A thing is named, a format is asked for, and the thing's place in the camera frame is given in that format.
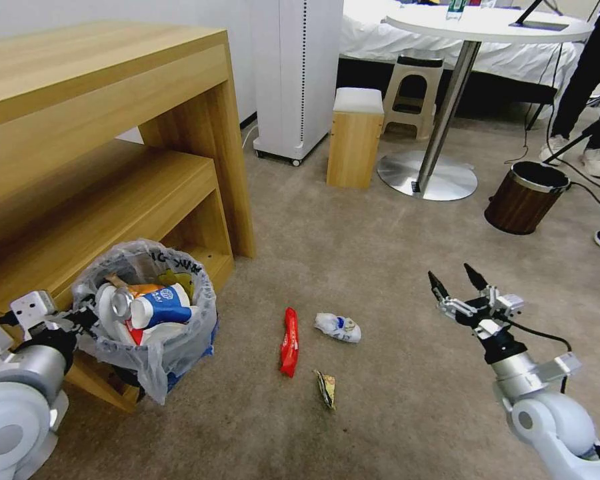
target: red snack wrapper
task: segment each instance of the red snack wrapper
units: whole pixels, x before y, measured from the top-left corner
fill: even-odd
[[[280,371],[293,378],[295,366],[298,363],[298,315],[295,310],[288,308],[285,312],[285,325],[287,331],[280,345],[282,366]]]

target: carpet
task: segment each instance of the carpet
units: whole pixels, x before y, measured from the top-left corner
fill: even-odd
[[[579,128],[594,118],[587,111]],[[529,158],[544,125],[529,134]],[[59,444],[35,480],[548,478],[509,432],[479,342],[436,310],[427,279],[432,270],[452,295],[472,298],[469,262],[525,299],[521,323],[568,338],[584,368],[567,392],[600,437],[600,207],[574,188],[532,235],[487,224],[503,161],[522,154],[522,142],[519,109],[455,119],[443,152],[474,165],[479,186],[451,203],[416,201],[376,174],[366,191],[326,186],[328,138],[300,167],[247,147],[258,256],[238,258],[219,294],[215,355],[166,406],[146,398],[132,415],[68,386]],[[379,157],[424,148],[394,129]],[[299,316],[293,379],[279,372],[286,307]],[[358,322],[360,344],[314,329],[320,311]],[[537,361],[563,352],[516,338]],[[336,411],[322,403],[313,369],[336,377]]]

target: crumpled white plastic bag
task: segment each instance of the crumpled white plastic bag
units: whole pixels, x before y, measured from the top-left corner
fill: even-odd
[[[94,326],[97,339],[84,334],[78,346],[99,361],[137,371],[138,382],[148,396],[164,405],[169,380],[182,376],[206,355],[213,354],[217,331],[215,292],[204,266],[188,253],[170,249],[152,240],[138,239],[120,243],[96,258],[71,285],[73,308],[80,308],[98,287],[105,275],[116,273],[130,285],[160,283],[158,276],[166,270],[190,274],[194,290],[194,312],[186,330],[162,343],[126,345],[109,338],[104,329]]]

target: round white table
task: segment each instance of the round white table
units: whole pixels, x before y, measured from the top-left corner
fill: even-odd
[[[472,168],[440,156],[449,122],[457,108],[482,42],[562,43],[585,40],[593,26],[571,17],[533,12],[530,21],[561,23],[561,31],[511,26],[520,10],[466,7],[460,20],[446,20],[447,7],[405,5],[387,16],[388,24],[422,35],[462,40],[449,89],[437,115],[426,151],[387,155],[378,162],[378,175],[390,187],[412,197],[447,201],[468,197],[478,186]]]

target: white stool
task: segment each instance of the white stool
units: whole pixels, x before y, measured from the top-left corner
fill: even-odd
[[[442,76],[442,65],[442,59],[435,58],[431,52],[427,51],[408,50],[404,55],[398,57],[398,61],[393,66],[393,74],[391,74],[391,81],[383,102],[385,110],[383,133],[388,124],[396,122],[414,125],[417,129],[416,139],[418,140],[426,140],[431,136],[435,116],[435,96]],[[427,86],[423,99],[400,96],[400,86],[403,80],[411,75],[424,78]],[[397,111],[396,107],[407,111]]]
[[[368,188],[383,118],[380,90],[346,87],[336,91],[327,184]]]

